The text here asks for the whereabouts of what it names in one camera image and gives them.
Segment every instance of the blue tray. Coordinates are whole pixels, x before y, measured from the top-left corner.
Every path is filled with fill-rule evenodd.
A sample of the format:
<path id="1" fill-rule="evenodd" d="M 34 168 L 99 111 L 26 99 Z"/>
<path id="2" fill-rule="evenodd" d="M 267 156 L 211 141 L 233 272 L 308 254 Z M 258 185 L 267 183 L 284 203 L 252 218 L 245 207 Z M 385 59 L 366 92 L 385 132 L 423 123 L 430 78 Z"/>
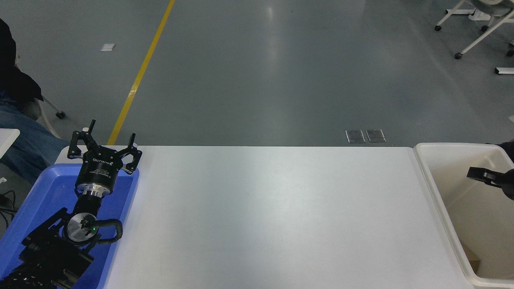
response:
<path id="1" fill-rule="evenodd" d="M 0 240 L 0 276 L 6 277 L 22 262 L 18 259 L 25 248 L 22 240 L 43 221 L 62 207 L 73 211 L 77 196 L 74 193 L 75 181 L 81 164 L 57 164 L 41 173 L 32 187 L 14 220 Z M 132 175 L 123 171 L 118 174 L 113 193 L 104 198 L 98 219 L 119 219 L 125 221 L 137 187 L 139 170 Z M 113 227 L 100 228 L 102 238 L 116 234 Z M 84 272 L 73 289 L 103 288 L 113 261 L 116 244 L 96 245 L 89 254 L 95 260 Z"/>

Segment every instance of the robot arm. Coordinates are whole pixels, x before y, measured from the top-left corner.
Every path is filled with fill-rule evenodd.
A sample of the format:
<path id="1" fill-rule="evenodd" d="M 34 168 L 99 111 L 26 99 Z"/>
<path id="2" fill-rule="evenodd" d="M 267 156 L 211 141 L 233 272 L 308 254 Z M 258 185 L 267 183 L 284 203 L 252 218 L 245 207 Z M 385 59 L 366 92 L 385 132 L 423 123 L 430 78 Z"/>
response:
<path id="1" fill-rule="evenodd" d="M 123 228 L 119 220 L 98 220 L 103 198 L 113 192 L 119 170 L 132 174 L 142 152 L 137 150 L 132 134 L 127 148 L 116 151 L 97 145 L 91 132 L 95 120 L 81 132 L 73 132 L 68 158 L 82 158 L 75 194 L 77 202 L 72 213 L 62 208 L 34 229 L 22 242 L 23 263 L 0 281 L 0 289 L 55 288 L 70 289 L 93 262 L 89 251 L 97 244 L 118 241 Z M 82 155 L 77 146 L 84 141 L 87 151 Z M 132 162 L 122 159 L 133 156 Z M 115 226 L 113 238 L 101 239 L 100 227 Z"/>

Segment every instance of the plastic storage bin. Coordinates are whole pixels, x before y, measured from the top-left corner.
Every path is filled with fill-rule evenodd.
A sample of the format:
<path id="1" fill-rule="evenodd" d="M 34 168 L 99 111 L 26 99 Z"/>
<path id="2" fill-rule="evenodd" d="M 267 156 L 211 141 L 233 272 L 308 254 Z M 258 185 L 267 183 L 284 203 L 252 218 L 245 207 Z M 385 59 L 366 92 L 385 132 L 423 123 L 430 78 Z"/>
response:
<path id="1" fill-rule="evenodd" d="M 0 279 L 6 277 L 22 262 L 18 259 L 24 246 L 22 240 L 48 217 L 62 207 L 73 211 L 77 196 L 75 181 L 81 164 L 57 164 L 41 173 L 29 195 L 16 214 L 13 222 L 0 240 Z M 113 193 L 104 198 L 98 218 L 119 219 L 122 223 L 130 210 L 137 187 L 139 171 L 132 175 L 120 171 Z M 113 227 L 100 228 L 103 238 L 116 234 Z M 116 249 L 117 242 L 110 245 L 96 245 L 89 252 L 95 259 L 73 289 L 103 288 Z"/>
<path id="2" fill-rule="evenodd" d="M 466 177 L 469 167 L 514 169 L 505 151 L 492 144 L 420 143 L 414 152 L 466 277 L 478 286 L 514 288 L 514 201 Z M 476 274 L 459 240 L 480 259 Z"/>

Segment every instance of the yellow floor line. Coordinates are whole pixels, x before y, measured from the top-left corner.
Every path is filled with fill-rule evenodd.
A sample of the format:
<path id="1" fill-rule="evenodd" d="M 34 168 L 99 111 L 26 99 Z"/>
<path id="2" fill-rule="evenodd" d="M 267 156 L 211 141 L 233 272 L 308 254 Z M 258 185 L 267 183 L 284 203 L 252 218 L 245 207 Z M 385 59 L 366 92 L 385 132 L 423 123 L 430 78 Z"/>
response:
<path id="1" fill-rule="evenodd" d="M 129 112 L 132 101 L 134 100 L 134 97 L 136 96 L 137 88 L 139 87 L 139 84 L 141 83 L 141 79 L 143 79 L 144 72 L 146 71 L 146 68 L 148 67 L 150 59 L 152 58 L 152 54 L 154 53 L 155 46 L 157 46 L 157 42 L 159 41 L 159 38 L 162 34 L 162 30 L 164 29 L 164 26 L 166 25 L 166 21 L 168 20 L 168 16 L 170 15 L 171 8 L 173 8 L 174 3 L 175 3 L 175 0 L 170 0 L 170 3 L 168 4 L 168 7 L 166 8 L 166 12 L 164 13 L 164 16 L 162 17 L 161 23 L 159 24 L 159 28 L 157 28 L 157 32 L 155 33 L 154 39 L 150 45 L 150 48 L 148 49 L 148 52 L 146 53 L 146 56 L 144 57 L 143 63 L 141 64 L 141 68 L 139 69 L 139 72 L 137 73 L 136 80 L 134 80 L 134 84 L 132 84 L 132 88 L 130 89 L 130 92 L 128 93 L 127 99 L 125 100 L 125 104 L 123 105 L 123 108 L 121 109 L 121 113 L 118 116 L 118 120 L 116 121 L 116 124 L 114 125 L 113 132 L 111 133 L 111 136 L 109 137 L 109 140 L 107 141 L 107 144 L 109 146 L 114 145 L 114 143 L 116 142 L 116 139 L 118 138 L 118 134 L 120 133 L 121 126 L 123 125 L 123 122 L 125 121 L 125 117 L 127 116 L 127 113 Z"/>

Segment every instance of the black jacket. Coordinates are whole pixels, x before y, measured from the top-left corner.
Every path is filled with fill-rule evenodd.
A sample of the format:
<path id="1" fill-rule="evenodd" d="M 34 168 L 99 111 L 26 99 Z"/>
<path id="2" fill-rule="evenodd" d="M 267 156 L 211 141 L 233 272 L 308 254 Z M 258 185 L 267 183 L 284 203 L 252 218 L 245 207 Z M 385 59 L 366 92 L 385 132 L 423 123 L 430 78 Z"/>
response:
<path id="1" fill-rule="evenodd" d="M 34 98 L 43 100 L 39 85 L 14 66 L 15 59 L 16 42 L 7 23 L 0 19 L 0 89 L 5 89 L 20 106 Z"/>

